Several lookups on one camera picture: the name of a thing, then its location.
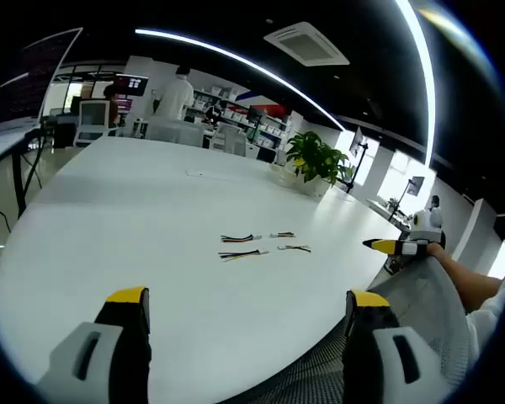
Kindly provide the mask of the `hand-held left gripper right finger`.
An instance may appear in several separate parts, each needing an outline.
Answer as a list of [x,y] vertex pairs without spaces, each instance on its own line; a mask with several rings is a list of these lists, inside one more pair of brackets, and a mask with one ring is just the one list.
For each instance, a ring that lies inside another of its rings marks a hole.
[[449,394],[438,355],[384,297],[349,290],[343,335],[344,403],[441,403]]

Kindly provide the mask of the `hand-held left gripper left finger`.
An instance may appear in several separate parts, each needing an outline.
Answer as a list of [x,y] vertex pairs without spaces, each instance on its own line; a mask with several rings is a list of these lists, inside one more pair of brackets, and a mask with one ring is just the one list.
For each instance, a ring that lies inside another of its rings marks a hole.
[[47,403],[147,403],[151,350],[149,289],[118,290],[52,350],[35,389]]

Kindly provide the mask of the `person's right hand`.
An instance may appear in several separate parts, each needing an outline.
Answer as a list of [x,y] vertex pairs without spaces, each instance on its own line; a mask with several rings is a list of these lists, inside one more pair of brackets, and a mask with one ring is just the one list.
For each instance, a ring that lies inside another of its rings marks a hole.
[[431,242],[427,245],[427,255],[436,258],[441,263],[449,258],[445,250],[436,242]]

